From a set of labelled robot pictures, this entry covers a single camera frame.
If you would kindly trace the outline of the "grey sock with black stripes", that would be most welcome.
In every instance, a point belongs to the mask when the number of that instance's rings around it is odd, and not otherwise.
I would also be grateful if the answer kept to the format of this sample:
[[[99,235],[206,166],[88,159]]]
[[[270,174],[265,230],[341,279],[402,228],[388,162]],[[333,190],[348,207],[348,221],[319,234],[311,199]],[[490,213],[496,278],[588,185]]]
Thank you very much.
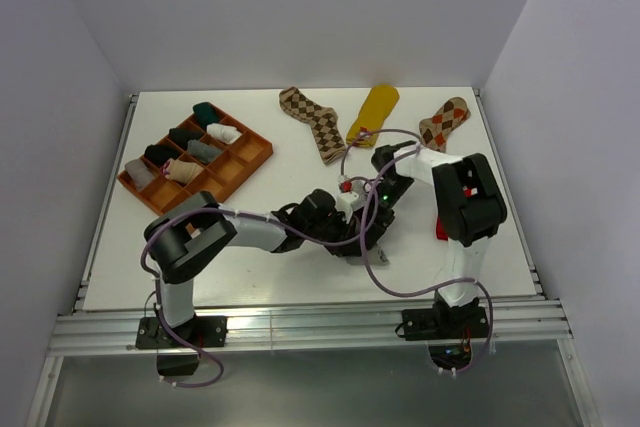
[[[366,255],[347,257],[346,262],[349,265],[354,266],[364,266],[365,264],[368,264],[371,267],[380,267],[387,266],[389,264],[389,259],[382,247],[376,244],[367,251]]]

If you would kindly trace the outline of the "yellow sock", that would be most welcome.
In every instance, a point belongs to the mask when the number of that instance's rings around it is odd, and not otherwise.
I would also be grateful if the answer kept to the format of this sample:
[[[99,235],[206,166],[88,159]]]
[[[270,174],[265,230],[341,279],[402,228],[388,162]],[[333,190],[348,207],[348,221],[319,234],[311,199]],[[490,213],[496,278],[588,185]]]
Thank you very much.
[[[346,142],[361,148],[373,148],[379,131],[400,98],[399,92],[390,85],[373,87],[362,104],[356,120],[350,127]]]

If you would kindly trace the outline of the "white rolled sock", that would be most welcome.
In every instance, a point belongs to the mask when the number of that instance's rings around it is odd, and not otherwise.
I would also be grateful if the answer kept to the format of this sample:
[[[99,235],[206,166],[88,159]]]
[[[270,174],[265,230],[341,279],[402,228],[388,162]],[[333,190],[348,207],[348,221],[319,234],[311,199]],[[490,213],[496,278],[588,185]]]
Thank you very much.
[[[212,138],[226,145],[233,144],[242,135],[242,132],[237,127],[220,123],[209,124],[206,127],[206,132]]]

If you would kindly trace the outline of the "black box under rail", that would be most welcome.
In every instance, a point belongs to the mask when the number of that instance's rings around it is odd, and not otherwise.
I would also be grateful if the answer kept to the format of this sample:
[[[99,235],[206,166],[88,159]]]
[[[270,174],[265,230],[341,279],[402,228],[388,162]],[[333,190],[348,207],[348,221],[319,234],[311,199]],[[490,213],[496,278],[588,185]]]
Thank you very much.
[[[199,367],[196,354],[159,354],[156,356],[156,370],[163,377],[190,377]]]

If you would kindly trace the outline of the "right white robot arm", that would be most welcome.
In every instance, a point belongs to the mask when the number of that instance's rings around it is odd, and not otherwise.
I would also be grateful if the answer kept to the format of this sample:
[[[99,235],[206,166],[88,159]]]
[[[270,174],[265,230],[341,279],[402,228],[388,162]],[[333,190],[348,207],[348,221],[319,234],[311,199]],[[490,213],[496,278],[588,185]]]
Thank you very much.
[[[371,159],[383,184],[378,199],[394,205],[414,181],[434,188],[437,216],[447,235],[446,271],[452,278],[420,291],[400,293],[385,287],[369,265],[367,274],[383,292],[398,298],[434,294],[433,325],[452,337],[468,320],[482,317],[478,282],[490,239],[506,221],[507,207],[487,158],[449,155],[408,141],[375,149]]]

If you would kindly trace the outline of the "black rolled sock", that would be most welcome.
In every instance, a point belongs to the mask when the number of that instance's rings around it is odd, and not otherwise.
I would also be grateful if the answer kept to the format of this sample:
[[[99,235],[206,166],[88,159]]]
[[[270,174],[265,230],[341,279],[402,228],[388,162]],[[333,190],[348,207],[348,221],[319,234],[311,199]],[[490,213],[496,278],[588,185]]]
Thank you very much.
[[[202,131],[171,128],[168,133],[168,138],[181,149],[187,150],[190,141],[199,141],[204,135],[205,133]]]
[[[169,160],[176,160],[181,152],[167,145],[153,144],[146,147],[144,157],[153,165],[161,167]]]

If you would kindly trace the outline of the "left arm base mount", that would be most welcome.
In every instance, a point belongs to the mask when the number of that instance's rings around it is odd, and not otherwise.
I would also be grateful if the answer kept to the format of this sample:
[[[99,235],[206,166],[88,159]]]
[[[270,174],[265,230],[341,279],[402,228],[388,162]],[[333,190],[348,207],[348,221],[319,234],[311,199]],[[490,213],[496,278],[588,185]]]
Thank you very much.
[[[185,324],[173,327],[182,340],[199,348],[223,347],[227,334],[225,316],[198,316]],[[135,341],[138,350],[183,348],[184,345],[166,332],[157,316],[140,320]]]

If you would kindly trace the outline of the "orange argyle sock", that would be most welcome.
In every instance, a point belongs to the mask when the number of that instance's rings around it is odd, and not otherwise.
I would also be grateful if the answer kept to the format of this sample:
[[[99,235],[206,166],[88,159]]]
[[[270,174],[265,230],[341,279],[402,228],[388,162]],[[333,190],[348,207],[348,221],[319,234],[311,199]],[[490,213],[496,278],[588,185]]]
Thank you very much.
[[[423,145],[445,153],[448,138],[469,119],[470,115],[467,102],[463,98],[450,98],[433,116],[420,121],[419,132]]]

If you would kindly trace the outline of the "black rolled sock lower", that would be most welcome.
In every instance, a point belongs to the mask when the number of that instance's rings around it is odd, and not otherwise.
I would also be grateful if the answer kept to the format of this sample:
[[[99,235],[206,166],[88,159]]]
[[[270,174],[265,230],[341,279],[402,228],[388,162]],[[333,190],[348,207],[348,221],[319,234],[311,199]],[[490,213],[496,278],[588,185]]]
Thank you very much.
[[[167,145],[153,144],[146,147],[144,157],[153,165],[161,167],[169,160],[176,160],[181,152]]]

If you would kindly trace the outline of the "grey rolled sock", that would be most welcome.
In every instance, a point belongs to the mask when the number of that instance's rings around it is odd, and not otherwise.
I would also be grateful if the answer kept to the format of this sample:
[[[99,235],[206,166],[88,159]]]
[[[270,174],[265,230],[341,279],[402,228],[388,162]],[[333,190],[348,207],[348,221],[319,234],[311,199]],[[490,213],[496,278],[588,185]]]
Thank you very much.
[[[223,153],[220,148],[201,141],[190,141],[187,152],[203,164],[212,163]]]

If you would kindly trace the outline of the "taupe sock with red cuff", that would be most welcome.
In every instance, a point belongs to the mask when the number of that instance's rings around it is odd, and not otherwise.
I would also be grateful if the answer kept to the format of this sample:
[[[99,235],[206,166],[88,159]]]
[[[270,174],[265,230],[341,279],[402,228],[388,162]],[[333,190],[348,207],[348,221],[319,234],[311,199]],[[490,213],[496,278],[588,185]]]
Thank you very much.
[[[129,178],[130,184],[137,192],[143,191],[157,178],[157,174],[140,158],[127,162],[125,164],[125,173]]]

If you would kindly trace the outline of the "beige pink rolled sock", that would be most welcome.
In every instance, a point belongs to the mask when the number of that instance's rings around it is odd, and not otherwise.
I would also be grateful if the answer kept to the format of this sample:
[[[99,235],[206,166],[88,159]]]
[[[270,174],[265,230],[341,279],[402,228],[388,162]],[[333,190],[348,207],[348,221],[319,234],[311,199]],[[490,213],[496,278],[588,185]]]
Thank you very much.
[[[186,185],[193,181],[204,171],[204,168],[195,162],[169,159],[162,167],[162,175],[171,181]]]

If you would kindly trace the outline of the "orange compartment tray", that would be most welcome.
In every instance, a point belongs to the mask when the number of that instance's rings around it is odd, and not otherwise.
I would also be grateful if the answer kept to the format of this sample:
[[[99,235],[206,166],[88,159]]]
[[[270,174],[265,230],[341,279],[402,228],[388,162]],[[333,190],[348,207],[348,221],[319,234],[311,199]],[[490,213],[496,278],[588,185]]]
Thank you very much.
[[[273,154],[272,144],[210,102],[125,163],[118,182],[157,215],[201,191],[226,201]]]

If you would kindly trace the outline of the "dark green rolled sock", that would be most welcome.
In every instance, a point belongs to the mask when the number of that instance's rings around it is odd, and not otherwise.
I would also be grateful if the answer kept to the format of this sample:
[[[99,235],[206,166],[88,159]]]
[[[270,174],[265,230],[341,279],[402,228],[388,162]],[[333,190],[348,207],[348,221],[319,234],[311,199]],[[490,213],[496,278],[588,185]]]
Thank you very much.
[[[219,116],[209,102],[201,102],[192,107],[193,114],[199,126],[206,129],[211,124],[219,122]]]

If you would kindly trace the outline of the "red sock with white print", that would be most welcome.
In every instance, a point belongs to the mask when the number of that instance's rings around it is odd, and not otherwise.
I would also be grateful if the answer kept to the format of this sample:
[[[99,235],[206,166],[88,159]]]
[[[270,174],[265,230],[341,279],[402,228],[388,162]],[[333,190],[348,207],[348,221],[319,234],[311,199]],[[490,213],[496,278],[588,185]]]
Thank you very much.
[[[438,240],[442,240],[442,241],[448,240],[448,235],[443,227],[443,224],[440,218],[437,218],[436,220],[435,234]]]

